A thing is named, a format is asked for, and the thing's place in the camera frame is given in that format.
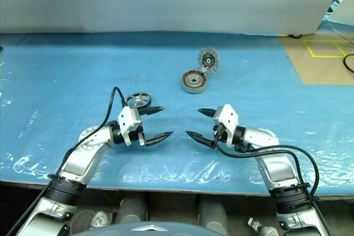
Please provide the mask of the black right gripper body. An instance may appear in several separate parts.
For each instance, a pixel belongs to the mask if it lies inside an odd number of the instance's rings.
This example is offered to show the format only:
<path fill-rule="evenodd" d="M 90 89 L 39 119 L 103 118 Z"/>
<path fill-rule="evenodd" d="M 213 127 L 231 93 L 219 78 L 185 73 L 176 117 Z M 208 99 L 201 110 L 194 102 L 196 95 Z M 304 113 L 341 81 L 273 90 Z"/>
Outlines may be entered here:
<path fill-rule="evenodd" d="M 226 142 L 226 126 L 218 114 L 212 116 L 213 121 L 215 122 L 213 131 L 214 131 L 214 140 L 212 142 L 212 148 L 218 149 L 218 142 Z"/>

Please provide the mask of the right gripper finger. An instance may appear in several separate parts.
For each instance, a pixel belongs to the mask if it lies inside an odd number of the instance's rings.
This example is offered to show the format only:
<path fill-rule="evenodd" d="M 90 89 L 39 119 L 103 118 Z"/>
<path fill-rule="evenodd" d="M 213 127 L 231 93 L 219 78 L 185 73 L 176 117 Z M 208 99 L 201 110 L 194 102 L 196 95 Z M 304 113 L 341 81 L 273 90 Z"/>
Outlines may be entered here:
<path fill-rule="evenodd" d="M 207 138 L 203 137 L 201 134 L 199 134 L 197 132 L 192 132 L 192 131 L 187 130 L 186 133 L 187 133 L 188 136 L 190 136 L 196 142 L 198 142 L 198 143 L 200 143 L 202 145 L 205 145 L 205 146 L 207 146 L 207 147 L 209 147 L 211 149 L 216 149 L 214 140 L 207 139 Z"/>
<path fill-rule="evenodd" d="M 211 118 L 213 118 L 216 113 L 216 110 L 211 108 L 200 108 L 197 111 Z"/>

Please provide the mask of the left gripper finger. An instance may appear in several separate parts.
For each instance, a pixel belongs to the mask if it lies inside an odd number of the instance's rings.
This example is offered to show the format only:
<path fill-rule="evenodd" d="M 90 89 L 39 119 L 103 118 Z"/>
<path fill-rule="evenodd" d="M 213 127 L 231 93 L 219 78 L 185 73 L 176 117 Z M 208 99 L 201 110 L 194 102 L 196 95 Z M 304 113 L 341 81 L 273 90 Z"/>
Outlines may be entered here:
<path fill-rule="evenodd" d="M 139 109 L 139 115 L 140 116 L 143 116 L 143 115 L 152 115 L 152 114 L 155 114 L 155 113 L 158 113 L 158 112 L 161 112 L 165 110 L 164 107 L 160 107 L 160 106 L 147 106 L 147 107 L 144 107 L 144 108 L 140 108 Z"/>
<path fill-rule="evenodd" d="M 165 140 L 166 138 L 168 138 L 172 134 L 173 134 L 173 131 L 163 132 L 161 134 L 155 135 L 151 139 L 145 140 L 145 146 L 151 146 L 151 145 L 160 143 L 161 141 Z"/>

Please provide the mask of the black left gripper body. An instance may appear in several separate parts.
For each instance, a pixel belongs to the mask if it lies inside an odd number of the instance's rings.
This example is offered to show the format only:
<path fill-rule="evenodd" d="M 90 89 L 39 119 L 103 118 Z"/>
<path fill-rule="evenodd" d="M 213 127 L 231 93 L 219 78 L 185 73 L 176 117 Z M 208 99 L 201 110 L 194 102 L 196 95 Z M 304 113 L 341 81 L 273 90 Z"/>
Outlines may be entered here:
<path fill-rule="evenodd" d="M 140 146 L 145 146 L 145 136 L 142 121 L 137 108 L 129 108 L 128 137 L 132 143 L 138 141 Z"/>

